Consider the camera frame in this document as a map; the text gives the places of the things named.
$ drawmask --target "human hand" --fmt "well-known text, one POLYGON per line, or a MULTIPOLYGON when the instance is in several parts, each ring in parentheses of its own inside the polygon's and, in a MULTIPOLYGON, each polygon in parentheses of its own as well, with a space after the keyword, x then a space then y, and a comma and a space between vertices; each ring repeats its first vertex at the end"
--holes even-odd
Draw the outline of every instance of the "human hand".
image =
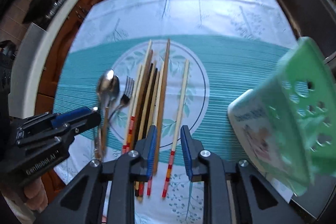
POLYGON ((24 193, 28 200, 26 205, 31 210, 43 211, 48 205, 47 194, 41 178, 34 180, 24 188, 24 193))

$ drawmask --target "bolt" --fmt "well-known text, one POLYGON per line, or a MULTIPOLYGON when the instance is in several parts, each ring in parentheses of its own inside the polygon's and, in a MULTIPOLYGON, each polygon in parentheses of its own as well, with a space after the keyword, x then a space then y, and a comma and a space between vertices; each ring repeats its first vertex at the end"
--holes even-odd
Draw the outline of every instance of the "bolt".
POLYGON ((202 157, 209 157, 211 155, 211 153, 210 153, 210 151, 208 151, 208 150, 202 150, 201 151, 201 156, 202 157))
POLYGON ((99 160, 92 160, 90 161, 90 166, 91 167, 97 167, 100 165, 100 161, 99 160))
POLYGON ((135 158, 139 155, 139 152, 136 151, 136 150, 131 150, 131 151, 128 152, 128 155, 132 158, 135 158))
POLYGON ((249 162, 247 160, 240 160, 238 163, 241 167, 246 167, 249 165, 249 162))

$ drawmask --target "table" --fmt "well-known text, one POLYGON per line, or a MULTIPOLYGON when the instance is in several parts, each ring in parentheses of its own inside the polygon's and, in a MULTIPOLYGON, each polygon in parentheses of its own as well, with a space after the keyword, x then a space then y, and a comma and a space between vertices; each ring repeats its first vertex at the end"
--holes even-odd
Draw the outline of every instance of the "table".
MULTIPOLYGON (((188 181, 180 146, 168 196, 161 198, 174 131, 172 109, 179 97, 180 63, 186 57, 191 61, 182 124, 191 128, 206 149, 224 159, 239 160, 246 155, 227 120, 227 106, 263 81, 296 40, 276 0, 105 0, 90 10, 76 35, 54 111, 95 105, 96 82, 109 67, 120 77, 123 90, 126 75, 135 77, 148 40, 153 40, 154 56, 160 61, 167 37, 171 38, 171 56, 158 174, 150 198, 135 202, 135 218, 137 223, 201 223, 202 184, 188 181)), ((109 130, 106 161, 120 155, 127 112, 126 108, 117 115, 109 130)), ((69 152, 69 159, 55 167, 65 183, 94 157, 92 130, 77 136, 69 152)))

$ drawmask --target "tiled wall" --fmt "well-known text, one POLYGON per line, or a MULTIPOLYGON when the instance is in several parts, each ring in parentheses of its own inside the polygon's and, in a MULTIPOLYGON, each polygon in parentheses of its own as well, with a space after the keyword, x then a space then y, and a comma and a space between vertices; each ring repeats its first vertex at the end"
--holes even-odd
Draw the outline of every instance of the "tiled wall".
POLYGON ((30 24, 22 24, 32 0, 14 0, 0 21, 0 41, 12 40, 20 45, 30 24))

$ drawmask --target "fork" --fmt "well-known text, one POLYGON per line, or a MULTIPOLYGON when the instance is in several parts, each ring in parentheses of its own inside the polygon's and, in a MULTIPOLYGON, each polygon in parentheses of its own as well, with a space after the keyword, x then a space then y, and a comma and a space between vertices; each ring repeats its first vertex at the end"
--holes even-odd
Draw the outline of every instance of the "fork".
POLYGON ((132 93, 133 93, 133 88, 134 88, 134 79, 127 76, 124 94, 120 99, 119 105, 111 113, 111 115, 109 117, 109 123, 110 123, 110 120, 111 120, 112 116, 114 115, 114 113, 116 113, 117 111, 120 111, 124 107, 128 106, 128 104, 131 100, 132 93))

